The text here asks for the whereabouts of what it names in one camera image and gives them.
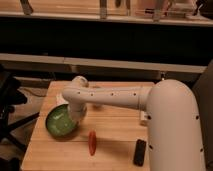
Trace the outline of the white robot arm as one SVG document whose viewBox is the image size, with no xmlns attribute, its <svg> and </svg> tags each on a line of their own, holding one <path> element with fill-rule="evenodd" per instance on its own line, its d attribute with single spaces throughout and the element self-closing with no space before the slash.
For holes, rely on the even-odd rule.
<svg viewBox="0 0 213 171">
<path fill-rule="evenodd" d="M 151 87 L 90 88 L 77 76 L 62 96 L 73 121 L 85 116 L 88 103 L 145 112 L 150 171 L 206 171 L 198 105 L 184 83 L 166 79 Z"/>
</svg>

